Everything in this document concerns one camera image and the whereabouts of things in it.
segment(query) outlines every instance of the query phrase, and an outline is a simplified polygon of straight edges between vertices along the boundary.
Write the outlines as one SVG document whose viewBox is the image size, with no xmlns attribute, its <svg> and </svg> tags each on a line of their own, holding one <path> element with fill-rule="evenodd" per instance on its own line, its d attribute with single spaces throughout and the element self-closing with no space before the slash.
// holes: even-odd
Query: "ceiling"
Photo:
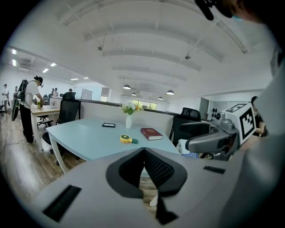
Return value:
<svg viewBox="0 0 285 228">
<path fill-rule="evenodd" d="M 12 50 L 12 48 L 6 48 L 3 51 L 1 56 L 1 63 L 3 65 L 10 65 L 12 67 L 18 68 L 20 71 L 29 72 L 38 76 L 55 78 L 57 80 L 66 81 L 68 83 L 93 81 L 91 79 L 84 79 L 85 76 L 82 76 L 62 66 L 51 66 L 53 62 L 44 59 L 43 57 L 35 56 L 34 54 L 26 51 L 19 51 L 19 49 L 16 49 L 16 54 L 13 54 Z M 13 66 L 13 59 L 16 60 L 16 66 Z"/>
<path fill-rule="evenodd" d="M 271 80 L 274 43 L 266 27 L 225 18 L 214 8 L 215 19 L 208 21 L 193 0 L 46 2 L 11 45 L 123 95 L 141 91 L 169 101 L 263 89 Z M 132 89 L 124 90 L 125 84 Z M 175 94 L 166 95 L 168 90 Z"/>
</svg>

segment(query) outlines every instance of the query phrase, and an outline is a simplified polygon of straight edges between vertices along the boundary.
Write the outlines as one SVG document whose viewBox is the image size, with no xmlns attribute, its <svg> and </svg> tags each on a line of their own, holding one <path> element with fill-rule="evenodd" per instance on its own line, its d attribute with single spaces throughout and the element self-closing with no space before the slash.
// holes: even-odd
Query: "light blue desk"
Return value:
<svg viewBox="0 0 285 228">
<path fill-rule="evenodd" d="M 116 127 L 102 127 L 102 124 L 105 122 L 115 123 Z M 81 119 L 48 127 L 47 131 L 54 154 L 65 173 L 68 170 L 61 158 L 56 142 L 86 161 L 140 147 L 157 148 L 170 153 L 179 154 L 175 146 L 161 129 L 155 128 L 163 135 L 163 138 L 161 140 L 149 141 L 141 133 L 140 130 L 142 127 L 150 126 L 133 124 L 131 129 L 126 129 L 124 122 L 94 118 Z M 136 138 L 138 144 L 124 144 L 120 142 L 120 136 L 122 134 Z"/>
</svg>

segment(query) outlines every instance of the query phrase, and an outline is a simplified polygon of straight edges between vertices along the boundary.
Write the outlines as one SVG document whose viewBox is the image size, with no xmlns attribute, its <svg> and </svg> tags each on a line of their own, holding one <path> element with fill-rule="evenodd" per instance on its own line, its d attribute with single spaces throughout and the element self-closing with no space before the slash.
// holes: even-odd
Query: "red book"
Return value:
<svg viewBox="0 0 285 228">
<path fill-rule="evenodd" d="M 141 132 L 148 140 L 158 140 L 162 139 L 162 134 L 160 134 L 157 130 L 148 127 L 142 127 Z"/>
</svg>

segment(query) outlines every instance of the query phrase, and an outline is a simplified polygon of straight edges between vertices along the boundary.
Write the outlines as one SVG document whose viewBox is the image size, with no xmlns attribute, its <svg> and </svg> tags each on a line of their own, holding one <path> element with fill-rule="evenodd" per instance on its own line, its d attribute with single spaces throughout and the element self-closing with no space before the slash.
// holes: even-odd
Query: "white vase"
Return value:
<svg viewBox="0 0 285 228">
<path fill-rule="evenodd" d="M 126 128 L 130 129 L 132 127 L 132 122 L 133 122 L 133 115 L 126 115 Z"/>
</svg>

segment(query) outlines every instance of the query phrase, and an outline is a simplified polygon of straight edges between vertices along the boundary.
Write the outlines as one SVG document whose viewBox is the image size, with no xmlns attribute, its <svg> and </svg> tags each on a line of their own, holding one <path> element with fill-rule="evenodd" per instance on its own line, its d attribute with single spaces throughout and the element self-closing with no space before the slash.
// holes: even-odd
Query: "recessed light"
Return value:
<svg viewBox="0 0 285 228">
<path fill-rule="evenodd" d="M 173 92 L 173 90 L 169 90 L 169 91 L 167 92 L 167 94 L 169 94 L 169 95 L 173 95 L 173 94 L 174 94 L 174 92 Z"/>
<path fill-rule="evenodd" d="M 130 90 L 130 86 L 129 85 L 124 85 L 123 88 L 126 89 L 126 90 Z"/>
</svg>

